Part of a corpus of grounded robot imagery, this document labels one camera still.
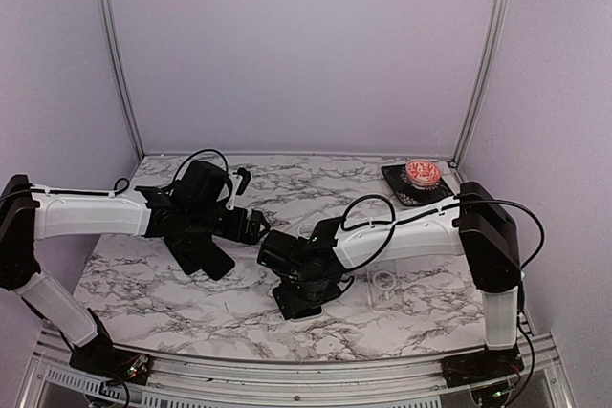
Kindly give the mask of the pink smartphone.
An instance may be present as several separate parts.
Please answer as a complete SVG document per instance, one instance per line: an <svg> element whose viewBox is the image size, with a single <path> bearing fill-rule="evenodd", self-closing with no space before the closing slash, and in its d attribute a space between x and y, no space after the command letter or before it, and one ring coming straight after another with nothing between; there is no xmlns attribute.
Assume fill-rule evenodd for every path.
<svg viewBox="0 0 612 408"><path fill-rule="evenodd" d="M164 237L164 243L187 275L201 270L213 281L218 281L235 267L235 262L209 234L170 235Z"/></svg>

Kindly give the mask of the clear magsafe phone case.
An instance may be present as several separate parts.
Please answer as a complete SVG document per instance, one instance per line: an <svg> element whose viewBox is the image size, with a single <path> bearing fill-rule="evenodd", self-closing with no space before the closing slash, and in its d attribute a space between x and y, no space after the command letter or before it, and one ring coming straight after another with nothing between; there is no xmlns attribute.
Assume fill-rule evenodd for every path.
<svg viewBox="0 0 612 408"><path fill-rule="evenodd" d="M401 278L395 261L385 261L366 268L370 305L375 311L399 309L404 304Z"/></svg>

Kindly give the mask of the grey phone case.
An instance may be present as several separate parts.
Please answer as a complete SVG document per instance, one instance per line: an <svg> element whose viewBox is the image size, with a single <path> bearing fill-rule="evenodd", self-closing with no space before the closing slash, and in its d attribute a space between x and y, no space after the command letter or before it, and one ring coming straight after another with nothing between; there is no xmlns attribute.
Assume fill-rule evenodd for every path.
<svg viewBox="0 0 612 408"><path fill-rule="evenodd" d="M293 321L307 320L320 317L323 313L322 307L310 308L304 311L297 312L293 317Z"/></svg>

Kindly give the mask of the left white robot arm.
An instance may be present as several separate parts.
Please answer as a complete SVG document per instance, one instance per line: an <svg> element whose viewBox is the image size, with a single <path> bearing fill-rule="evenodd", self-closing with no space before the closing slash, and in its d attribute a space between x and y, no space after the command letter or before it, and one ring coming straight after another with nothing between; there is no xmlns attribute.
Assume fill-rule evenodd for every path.
<svg viewBox="0 0 612 408"><path fill-rule="evenodd" d="M53 189L15 175L1 195L1 287L54 324L98 373L111 375L120 352L97 316L36 260L35 242L104 234L160 239L184 273L201 270L217 281L235 263L216 239L254 246L270 230L262 212L235 204L250 180L244 168L229 172L208 161L193 161L163 187L112 191Z"/></svg>

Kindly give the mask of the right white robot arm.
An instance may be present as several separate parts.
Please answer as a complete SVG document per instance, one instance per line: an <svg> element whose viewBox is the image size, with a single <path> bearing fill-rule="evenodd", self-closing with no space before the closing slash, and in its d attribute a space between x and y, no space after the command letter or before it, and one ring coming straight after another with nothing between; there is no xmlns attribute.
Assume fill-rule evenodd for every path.
<svg viewBox="0 0 612 408"><path fill-rule="evenodd" d="M509 203L494 199L477 182L462 183L456 196L388 216L352 219L351 209L315 224L309 237L273 230L257 262L280 280L273 298L286 320L317 315L341 297L340 282L372 263L427 255L463 255L481 292L485 348L473 368L493 377L511 361L517 341L522 268L516 223Z"/></svg>

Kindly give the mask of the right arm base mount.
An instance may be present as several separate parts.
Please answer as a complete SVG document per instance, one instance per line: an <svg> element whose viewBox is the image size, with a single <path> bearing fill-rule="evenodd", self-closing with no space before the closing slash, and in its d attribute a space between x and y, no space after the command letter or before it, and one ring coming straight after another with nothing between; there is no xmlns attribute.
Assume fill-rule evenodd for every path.
<svg viewBox="0 0 612 408"><path fill-rule="evenodd" d="M441 360L442 378L448 388L486 382L520 374L525 366L518 346L511 349L480 351L447 356Z"/></svg>

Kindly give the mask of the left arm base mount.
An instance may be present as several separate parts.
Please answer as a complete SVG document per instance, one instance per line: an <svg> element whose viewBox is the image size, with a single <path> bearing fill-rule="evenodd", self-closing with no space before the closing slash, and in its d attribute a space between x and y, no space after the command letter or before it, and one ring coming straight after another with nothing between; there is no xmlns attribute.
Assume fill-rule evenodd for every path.
<svg viewBox="0 0 612 408"><path fill-rule="evenodd" d="M147 383L151 364L149 354L116 348L105 329L99 329L87 344L75 345L69 361L72 368L82 372L138 385Z"/></svg>

